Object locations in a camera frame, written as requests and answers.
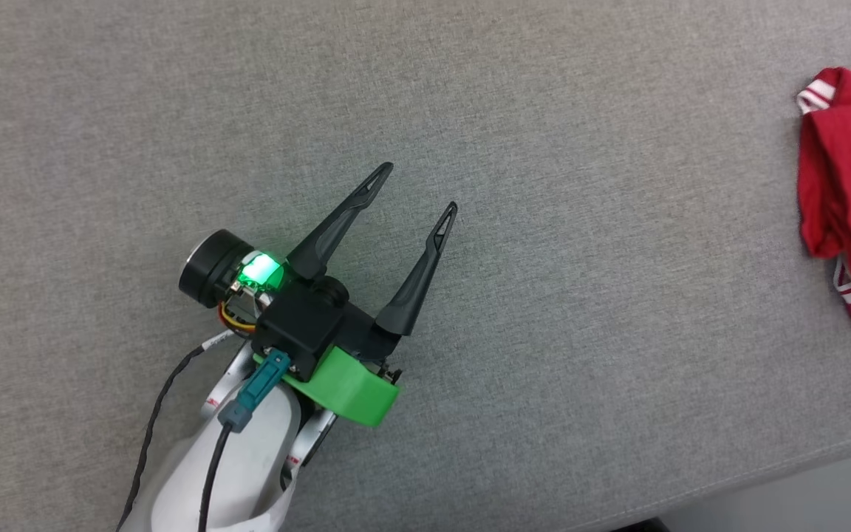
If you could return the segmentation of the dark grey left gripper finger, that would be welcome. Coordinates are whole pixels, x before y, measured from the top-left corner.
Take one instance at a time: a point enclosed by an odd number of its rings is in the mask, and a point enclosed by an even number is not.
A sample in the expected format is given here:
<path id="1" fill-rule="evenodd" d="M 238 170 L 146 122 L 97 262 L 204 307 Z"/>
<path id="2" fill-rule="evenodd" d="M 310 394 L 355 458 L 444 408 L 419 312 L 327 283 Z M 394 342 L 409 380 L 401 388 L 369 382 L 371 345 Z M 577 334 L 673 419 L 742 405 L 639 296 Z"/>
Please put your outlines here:
<path id="1" fill-rule="evenodd" d="M 391 301 L 377 314 L 376 326 L 392 335 L 411 335 L 457 215 L 458 205 L 450 202 L 428 234 L 417 263 Z"/>
<path id="2" fill-rule="evenodd" d="M 375 201 L 393 169 L 383 163 L 337 206 L 307 238 L 288 253 L 288 269 L 301 279 L 319 279 L 327 273 L 327 264 L 355 219 Z"/>

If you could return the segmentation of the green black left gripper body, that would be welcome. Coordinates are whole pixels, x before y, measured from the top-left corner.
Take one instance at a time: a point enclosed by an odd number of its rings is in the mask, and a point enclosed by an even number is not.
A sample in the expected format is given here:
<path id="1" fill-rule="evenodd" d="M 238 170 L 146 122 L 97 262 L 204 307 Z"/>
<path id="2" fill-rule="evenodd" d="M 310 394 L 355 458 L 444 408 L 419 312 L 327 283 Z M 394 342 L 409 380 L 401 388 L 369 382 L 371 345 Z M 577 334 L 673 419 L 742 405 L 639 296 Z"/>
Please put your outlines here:
<path id="1" fill-rule="evenodd" d="M 377 426 L 399 394 L 387 358 L 402 336 L 376 326 L 327 273 L 301 279 L 227 230 L 190 253 L 179 288 L 245 340 L 244 373 L 220 422 L 244 428 L 274 392 L 364 426 Z"/>

